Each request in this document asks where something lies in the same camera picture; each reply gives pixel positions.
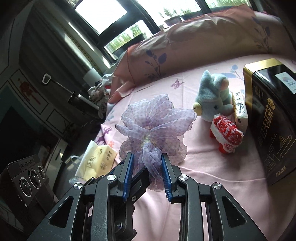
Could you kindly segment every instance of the blue plush toy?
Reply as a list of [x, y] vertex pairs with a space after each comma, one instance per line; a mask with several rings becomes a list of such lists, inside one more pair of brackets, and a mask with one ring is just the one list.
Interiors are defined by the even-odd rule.
[[225, 75], [210, 74], [205, 71], [200, 80], [200, 88], [193, 104], [193, 110], [198, 116], [212, 122], [214, 115], [230, 115], [233, 106], [230, 104], [229, 81]]

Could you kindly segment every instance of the bolt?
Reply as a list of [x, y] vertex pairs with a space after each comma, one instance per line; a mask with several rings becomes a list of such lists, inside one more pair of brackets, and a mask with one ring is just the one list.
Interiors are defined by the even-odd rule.
[[80, 189], [82, 188], [82, 184], [81, 183], [75, 183], [74, 184], [74, 189]]
[[116, 176], [113, 175], [113, 174], [111, 174], [111, 175], [109, 175], [109, 176], [107, 177], [107, 179], [108, 179], [109, 181], [113, 181], [113, 180], [116, 179]]
[[188, 176], [186, 176], [186, 175], [181, 175], [181, 176], [179, 176], [179, 179], [180, 179], [181, 181], [187, 181], [187, 180], [188, 180]]
[[213, 183], [213, 187], [216, 189], [221, 189], [222, 185], [220, 183]]

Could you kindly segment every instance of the plush toy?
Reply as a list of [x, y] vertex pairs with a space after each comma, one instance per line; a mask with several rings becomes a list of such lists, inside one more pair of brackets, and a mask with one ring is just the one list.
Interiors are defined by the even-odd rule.
[[210, 74], [205, 71], [200, 80], [200, 88], [193, 104], [193, 110], [198, 116], [212, 122], [214, 115], [230, 115], [233, 106], [230, 104], [229, 81], [225, 75]]
[[210, 130], [210, 137], [220, 143], [219, 151], [232, 153], [242, 142], [244, 134], [224, 115], [215, 115]]

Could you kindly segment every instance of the black cardboard box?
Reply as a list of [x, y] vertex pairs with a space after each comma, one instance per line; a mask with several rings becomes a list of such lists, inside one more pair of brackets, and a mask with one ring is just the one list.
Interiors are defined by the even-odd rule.
[[274, 58], [243, 73], [249, 129], [271, 185], [296, 168], [296, 75]]

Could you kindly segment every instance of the purple scrunchie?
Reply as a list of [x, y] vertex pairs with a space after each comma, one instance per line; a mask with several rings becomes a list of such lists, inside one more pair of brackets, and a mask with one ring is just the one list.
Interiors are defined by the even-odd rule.
[[174, 109], [167, 94], [130, 104], [121, 116], [124, 126], [115, 125], [128, 137], [120, 147], [120, 159], [124, 160], [126, 154], [132, 152], [135, 156], [133, 174], [145, 166], [149, 170], [149, 189], [163, 190], [161, 154], [167, 153], [173, 165], [185, 159], [187, 147], [183, 136], [195, 119], [192, 109]]

